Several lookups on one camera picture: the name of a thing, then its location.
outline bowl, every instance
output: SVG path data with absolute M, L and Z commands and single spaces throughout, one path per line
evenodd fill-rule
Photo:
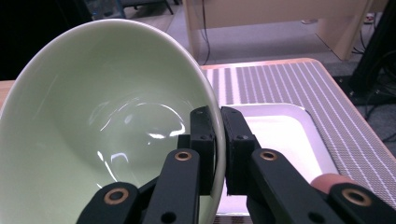
M 224 179 L 219 106 L 196 61 L 143 23 L 89 22 L 51 41 L 22 70 L 0 115 L 0 222 L 73 223 L 113 182 L 156 177 L 190 112 L 209 106 L 217 169 L 200 223 L 210 223 Z

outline metal tray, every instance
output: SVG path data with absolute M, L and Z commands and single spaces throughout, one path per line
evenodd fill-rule
M 309 113 L 290 104 L 228 105 L 239 110 L 263 148 L 281 152 L 307 182 L 338 171 Z M 245 216 L 246 197 L 223 189 L 218 215 Z

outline grey mat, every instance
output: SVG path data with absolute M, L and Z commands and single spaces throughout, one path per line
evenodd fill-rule
M 307 63 L 209 69 L 220 105 L 291 103 L 313 117 L 340 174 L 396 208 L 396 162 L 322 65 Z

